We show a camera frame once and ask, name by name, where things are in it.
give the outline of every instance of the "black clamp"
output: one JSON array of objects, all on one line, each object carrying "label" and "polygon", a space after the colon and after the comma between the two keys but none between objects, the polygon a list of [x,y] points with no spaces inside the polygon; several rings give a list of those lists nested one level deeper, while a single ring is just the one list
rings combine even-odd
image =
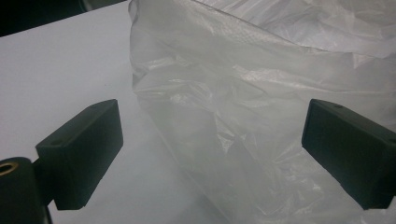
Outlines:
[{"label": "black clamp", "polygon": [[0,223],[51,223],[47,205],[78,210],[123,144],[117,100],[91,105],[36,146],[39,159],[0,161]]},{"label": "black clamp", "polygon": [[311,100],[303,147],[363,209],[396,194],[396,133],[334,103]]}]

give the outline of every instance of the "crumpled plastic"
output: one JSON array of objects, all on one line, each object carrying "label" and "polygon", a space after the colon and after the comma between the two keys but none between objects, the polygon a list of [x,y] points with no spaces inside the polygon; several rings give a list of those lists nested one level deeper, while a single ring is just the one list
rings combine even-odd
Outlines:
[{"label": "crumpled plastic", "polygon": [[394,0],[199,0],[305,47],[396,57]]},{"label": "crumpled plastic", "polygon": [[180,168],[230,223],[395,223],[303,148],[312,98],[396,131],[396,63],[295,45],[190,0],[130,4],[133,88]]}]

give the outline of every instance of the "plastic bag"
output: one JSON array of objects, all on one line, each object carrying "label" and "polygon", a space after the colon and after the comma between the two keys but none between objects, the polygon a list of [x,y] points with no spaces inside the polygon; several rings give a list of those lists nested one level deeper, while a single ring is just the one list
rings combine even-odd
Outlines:
[{"label": "plastic bag", "polygon": [[311,98],[396,131],[396,64],[294,45],[189,0],[132,1],[133,88],[230,223],[395,223],[363,211],[301,146]]},{"label": "plastic bag", "polygon": [[199,0],[295,44],[377,58],[396,55],[394,0]]}]

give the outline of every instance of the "white surface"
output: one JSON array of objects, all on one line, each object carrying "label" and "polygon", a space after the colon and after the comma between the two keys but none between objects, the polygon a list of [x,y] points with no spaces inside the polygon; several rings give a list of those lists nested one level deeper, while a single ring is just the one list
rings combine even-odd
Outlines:
[{"label": "white surface", "polygon": [[35,145],[86,106],[119,100],[124,147],[87,206],[54,223],[220,223],[176,169],[132,92],[126,2],[0,38],[0,157]]}]

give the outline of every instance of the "black rubber pad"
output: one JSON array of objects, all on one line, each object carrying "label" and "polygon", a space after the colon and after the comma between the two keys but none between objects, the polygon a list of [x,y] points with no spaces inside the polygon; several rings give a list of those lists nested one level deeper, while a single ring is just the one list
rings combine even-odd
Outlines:
[{"label": "black rubber pad", "polygon": [[50,172],[59,210],[79,209],[88,202],[122,147],[116,100],[91,105],[36,146],[40,170]]},{"label": "black rubber pad", "polygon": [[396,190],[396,133],[341,105],[313,99],[302,142],[363,209],[389,207]]}]

